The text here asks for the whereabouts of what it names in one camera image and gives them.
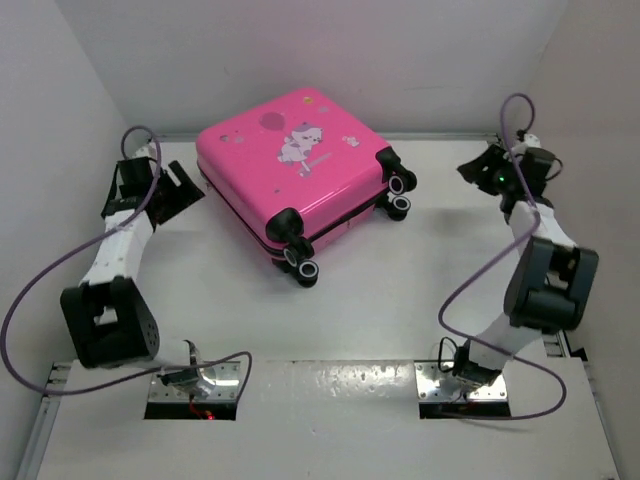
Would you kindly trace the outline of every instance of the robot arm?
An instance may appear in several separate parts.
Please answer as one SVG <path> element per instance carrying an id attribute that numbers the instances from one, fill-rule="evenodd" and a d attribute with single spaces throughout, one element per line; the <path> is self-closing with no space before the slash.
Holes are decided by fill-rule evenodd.
<path id="1" fill-rule="evenodd" d="M 125 227 L 119 225 L 141 204 L 153 178 L 151 158 L 119 161 L 102 211 L 107 231 L 118 231 L 100 244 L 97 256 L 77 287 L 60 296 L 78 359 L 85 368 L 142 368 L 186 364 L 195 347 L 190 342 L 161 342 L 158 326 L 136 286 L 144 248 L 156 227 L 173 218 L 204 194 L 178 162 L 163 171 L 147 208 Z"/>
<path id="2" fill-rule="evenodd" d="M 555 219 L 553 206 L 542 197 L 555 157 L 539 147 L 522 148 L 522 145 L 516 146 L 523 154 L 520 166 L 532 187 L 541 222 L 529 241 L 518 249 L 520 260 L 507 287 L 503 311 L 477 335 L 481 341 L 513 355 L 542 335 L 578 327 L 598 265 L 596 252 L 578 246 L 564 233 Z M 478 163 L 470 162 L 459 170 L 481 190 L 502 195 L 500 208 L 514 238 L 519 238 L 534 223 L 534 211 L 524 200 L 524 192 L 511 173 L 513 167 L 505 159 L 504 150 L 500 150 L 492 146 L 474 161 Z M 467 341 L 456 353 L 451 374 L 464 390 L 476 389 L 490 385 L 509 359 L 476 340 Z"/>

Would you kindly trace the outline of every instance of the white table surface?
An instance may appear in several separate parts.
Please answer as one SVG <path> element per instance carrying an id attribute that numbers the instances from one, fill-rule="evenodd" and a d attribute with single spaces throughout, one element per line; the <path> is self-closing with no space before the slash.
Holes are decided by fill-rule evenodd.
<path id="1" fill-rule="evenodd" d="M 438 307 L 513 240 L 498 199 L 465 183 L 455 167 L 483 141 L 397 141 L 418 176 L 403 222 L 384 214 L 354 228 L 315 257 L 320 277 L 300 288 L 260 251 L 215 191 L 158 228 L 145 249 L 138 285 L 162 338 L 194 340 L 207 357 L 250 350 L 258 358 L 416 359 L 443 335 Z M 204 190 L 192 142 L 165 142 Z M 514 254 L 449 310 L 480 332 L 500 313 Z M 525 355 L 544 357 L 542 342 Z"/>
<path id="2" fill-rule="evenodd" d="M 581 362 L 547 359 L 541 342 L 525 355 L 558 372 L 569 390 L 553 416 L 419 420 L 412 363 L 402 359 L 433 357 L 443 334 L 440 303 L 511 233 L 497 199 L 455 171 L 484 142 L 393 145 L 419 179 L 409 216 L 402 223 L 376 217 L 319 254 L 321 276 L 310 290 L 258 253 L 213 192 L 159 228 L 144 254 L 142 294 L 163 339 L 195 340 L 208 359 L 254 353 L 238 419 L 143 420 L 148 378 L 64 398 L 39 480 L 616 478 Z M 164 151 L 204 187 L 192 143 L 165 143 Z M 515 262 L 509 257 L 472 287 L 449 320 L 484 329 Z M 76 363 L 67 388 L 127 372 Z M 508 365 L 505 376 L 514 414 L 558 398 L 553 379 L 525 366 Z"/>

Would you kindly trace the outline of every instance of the pink suitcase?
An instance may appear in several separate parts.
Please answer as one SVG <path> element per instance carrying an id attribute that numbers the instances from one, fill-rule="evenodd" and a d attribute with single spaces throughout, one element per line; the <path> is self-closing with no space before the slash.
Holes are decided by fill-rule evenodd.
<path id="1" fill-rule="evenodd" d="M 305 287 L 315 253 L 376 207 L 403 220 L 417 183 L 384 139 L 312 88 L 206 129 L 196 149 L 205 179 Z"/>

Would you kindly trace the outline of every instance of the purple cable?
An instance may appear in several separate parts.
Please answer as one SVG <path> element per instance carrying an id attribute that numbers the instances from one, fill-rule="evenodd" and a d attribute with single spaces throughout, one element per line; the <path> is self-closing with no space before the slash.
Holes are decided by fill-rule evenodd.
<path id="1" fill-rule="evenodd" d="M 469 277 L 466 281 L 464 281 L 462 283 L 462 285 L 460 285 L 458 288 L 456 288 L 453 291 L 453 293 L 451 293 L 451 295 L 449 295 L 449 297 L 444 301 L 444 303 L 440 307 L 440 310 L 438 311 L 438 323 L 440 324 L 440 326 L 442 328 L 444 328 L 445 330 L 447 330 L 450 333 L 453 333 L 454 335 L 459 335 L 459 336 L 461 336 L 461 337 L 463 337 L 463 338 L 465 338 L 467 340 L 473 340 L 474 342 L 477 342 L 480 345 L 484 345 L 487 348 L 490 348 L 492 350 L 495 350 L 496 352 L 499 352 L 499 353 L 501 353 L 503 355 L 511 357 L 513 360 L 515 360 L 517 362 L 524 363 L 525 365 L 529 365 L 530 367 L 533 367 L 535 369 L 538 369 L 538 370 L 540 370 L 542 372 L 545 372 L 545 373 L 551 375 L 560 384 L 560 388 L 562 389 L 562 394 L 561 394 L 561 397 L 560 397 L 560 400 L 558 401 L 558 403 L 556 403 L 553 407 L 551 407 L 551 408 L 549 408 L 547 410 L 543 410 L 543 411 L 538 412 L 538 413 L 530 413 L 528 415 L 518 415 L 518 416 L 514 416 L 514 417 L 480 417 L 480 416 L 473 416 L 473 415 L 458 415 L 458 414 L 455 414 L 455 413 L 446 413 L 446 416 L 455 417 L 455 418 L 463 418 L 463 419 L 467 419 L 467 420 L 531 420 L 531 419 L 534 419 L 534 418 L 544 417 L 545 415 L 550 415 L 550 414 L 556 412 L 557 410 L 559 410 L 562 407 L 562 405 L 564 405 L 564 402 L 567 399 L 567 385 L 564 383 L 564 380 L 562 380 L 562 378 L 560 378 L 560 376 L 557 373 L 551 371 L 547 367 L 544 367 L 544 366 L 542 366 L 542 365 L 540 365 L 538 363 L 531 362 L 531 361 L 526 360 L 526 359 L 524 359 L 522 357 L 519 357 L 517 355 L 513 355 L 508 350 L 505 350 L 504 348 L 500 348 L 500 347 L 498 347 L 496 345 L 492 345 L 492 344 L 490 344 L 488 342 L 485 342 L 484 340 L 479 339 L 475 335 L 469 335 L 467 333 L 461 332 L 460 330 L 457 330 L 457 329 L 451 327 L 450 325 L 448 325 L 444 320 L 445 311 L 456 300 L 456 298 L 458 298 L 458 296 L 460 296 L 460 294 L 463 291 L 465 291 L 467 288 L 469 288 L 469 286 L 471 286 L 471 284 L 473 284 L 476 280 L 478 280 L 480 277 L 482 277 L 482 275 L 487 273 L 491 268 L 493 268 L 498 262 L 500 262 L 509 253 L 511 253 L 516 248 L 518 248 L 518 246 L 521 243 L 527 241 L 531 237 L 531 235 L 533 235 L 533 233 L 535 233 L 535 231 L 540 226 L 540 222 L 541 222 L 540 212 L 538 212 L 538 209 L 536 207 L 536 202 L 533 199 L 533 195 L 531 194 L 531 190 L 529 190 L 529 186 L 527 185 L 527 181 L 525 180 L 524 175 L 522 174 L 522 170 L 520 169 L 520 165 L 519 165 L 519 163 L 516 161 L 516 159 L 513 156 L 513 152 L 511 151 L 511 142 L 509 141 L 509 135 L 508 135 L 508 132 L 507 132 L 507 121 L 506 121 L 507 106 L 515 98 L 524 99 L 529 104 L 529 107 L 531 108 L 531 120 L 529 121 L 529 125 L 527 126 L 527 128 L 525 130 L 529 130 L 531 128 L 531 126 L 533 125 L 533 122 L 534 122 L 535 117 L 536 117 L 536 109 L 535 109 L 535 106 L 533 104 L 533 101 L 531 100 L 531 98 L 529 98 L 529 96 L 525 95 L 524 93 L 514 93 L 512 95 L 509 95 L 506 98 L 506 100 L 502 104 L 502 107 L 500 108 L 500 134 L 502 135 L 502 140 L 504 141 L 504 147 L 507 150 L 507 152 L 509 153 L 509 157 L 511 159 L 511 163 L 513 164 L 513 167 L 515 168 L 516 173 L 518 175 L 518 179 L 520 180 L 520 183 L 522 184 L 522 187 L 524 189 L 524 193 L 525 193 L 525 196 L 527 198 L 527 203 L 529 203 L 529 205 L 533 209 L 534 222 L 531 225 L 531 228 L 529 228 L 529 230 L 527 230 L 527 232 L 524 235 L 522 235 L 521 237 L 517 238 L 513 243 L 511 243 L 509 246 L 507 246 L 505 249 L 503 249 L 500 253 L 498 253 L 494 258 L 489 260 L 477 272 L 475 272 L 473 275 L 471 275 L 471 277 Z"/>
<path id="2" fill-rule="evenodd" d="M 242 386 L 240 387 L 240 390 L 239 390 L 238 395 L 236 397 L 236 402 L 239 402 L 240 401 L 240 397 L 242 396 L 242 393 L 244 392 L 244 389 L 245 389 L 245 387 L 247 385 L 247 381 L 249 380 L 249 376 L 251 375 L 251 367 L 253 366 L 253 357 L 251 356 L 251 353 L 249 353 L 247 351 L 237 352 L 237 353 L 234 353 L 232 355 L 228 355 L 228 356 L 226 356 L 224 358 L 221 358 L 219 360 L 214 360 L 214 361 L 211 361 L 211 362 L 205 362 L 205 363 L 198 364 L 198 365 L 171 365 L 171 366 L 166 366 L 166 367 L 149 368 L 147 370 L 143 370 L 141 372 L 137 372 L 137 373 L 134 373 L 132 375 L 127 375 L 127 376 L 119 378 L 117 380 L 112 380 L 111 382 L 103 383 L 103 384 L 100 384 L 100 385 L 95 385 L 95 386 L 89 387 L 89 388 L 82 388 L 80 390 L 50 390 L 48 388 L 40 387 L 39 385 L 36 385 L 36 384 L 30 382 L 29 380 L 24 378 L 22 375 L 20 375 L 20 373 L 18 373 L 18 371 L 15 369 L 15 367 L 11 363 L 11 359 L 9 358 L 9 352 L 8 352 L 8 347 L 7 347 L 7 333 L 9 331 L 9 324 L 11 323 L 11 319 L 13 318 L 13 315 L 15 314 L 15 312 L 16 312 L 16 310 L 18 308 L 18 305 L 20 305 L 20 303 L 22 302 L 24 297 L 27 295 L 27 293 L 29 293 L 29 291 L 40 280 L 42 280 L 42 278 L 45 275 L 47 275 L 49 272 L 51 272 L 51 270 L 53 270 L 54 268 L 58 267 L 62 263 L 66 262 L 67 260 L 69 260 L 74 255 L 77 255 L 78 253 L 82 252 L 83 250 L 86 250 L 87 248 L 91 247 L 92 245 L 95 245 L 96 243 L 102 242 L 105 238 L 108 238 L 111 235 L 113 235 L 114 233 L 116 233 L 120 228 L 122 228 L 122 227 L 128 225 L 129 223 L 131 223 L 142 212 L 144 212 L 144 210 L 147 207 L 149 201 L 151 200 L 151 197 L 153 196 L 153 193 L 154 193 L 154 191 L 156 189 L 156 186 L 158 185 L 158 179 L 160 178 L 160 173 L 162 171 L 162 153 L 161 153 L 161 148 L 160 148 L 160 141 L 158 140 L 157 135 L 148 127 L 145 127 L 143 125 L 136 125 L 136 126 L 133 126 L 133 127 L 129 128 L 126 132 L 124 132 L 124 135 L 122 135 L 122 140 L 120 141 L 120 151 L 122 152 L 122 156 L 125 159 L 128 158 L 127 154 L 125 153 L 125 142 L 127 141 L 127 138 L 129 137 L 129 135 L 131 135 L 131 133 L 133 133 L 136 130 L 143 130 L 146 133 L 148 133 L 149 136 L 151 137 L 151 140 L 153 140 L 153 143 L 155 144 L 155 147 L 156 147 L 156 168 L 155 168 L 155 170 L 153 172 L 153 180 L 151 181 L 151 186 L 149 187 L 149 191 L 145 195 L 145 197 L 142 200 L 142 203 L 140 204 L 140 206 L 131 214 L 131 216 L 129 218 L 127 218 L 122 223 L 120 223 L 116 228 L 114 228 L 112 230 L 109 230 L 109 231 L 107 231 L 105 233 L 102 233 L 101 235 L 98 235 L 97 237 L 89 240 L 88 242 L 83 243 L 79 247 L 74 248 L 70 252 L 66 253 L 65 255 L 63 255 L 62 257 L 60 257 L 56 261 L 54 261 L 51 265 L 49 265 L 44 270 L 42 270 L 40 273 L 38 273 L 35 277 L 33 277 L 33 279 L 31 279 L 29 281 L 29 283 L 27 283 L 25 285 L 25 287 L 20 291 L 20 293 L 18 293 L 18 295 L 16 296 L 15 300 L 13 301 L 13 303 L 11 303 L 11 306 L 9 307 L 9 310 L 7 311 L 7 314 L 4 317 L 4 321 L 2 322 L 2 329 L 0 329 L 0 356 L 2 356 L 2 363 L 4 363 L 4 366 L 6 367 L 7 371 L 9 372 L 9 374 L 11 374 L 11 376 L 18 383 L 20 383 L 24 387 L 28 388 L 29 390 L 33 390 L 34 392 L 38 392 L 38 393 L 40 393 L 42 395 L 69 396 L 69 395 L 82 395 L 84 393 L 95 392 L 95 391 L 102 390 L 102 389 L 105 389 L 105 388 L 108 388 L 108 387 L 112 387 L 114 385 L 118 385 L 120 383 L 127 382 L 129 380 L 133 380 L 134 378 L 138 378 L 138 377 L 143 377 L 145 375 L 149 375 L 150 373 L 157 373 L 157 372 L 160 372 L 161 370 L 163 370 L 163 371 L 173 371 L 173 370 L 186 370 L 186 369 L 190 369 L 190 368 L 206 368 L 206 367 L 211 367 L 211 366 L 214 366 L 214 365 L 218 365 L 220 363 L 228 362 L 229 360 L 232 360 L 232 359 L 237 358 L 237 357 L 246 356 L 247 359 L 248 359 L 247 373 L 244 376 L 244 381 L 242 382 Z"/>

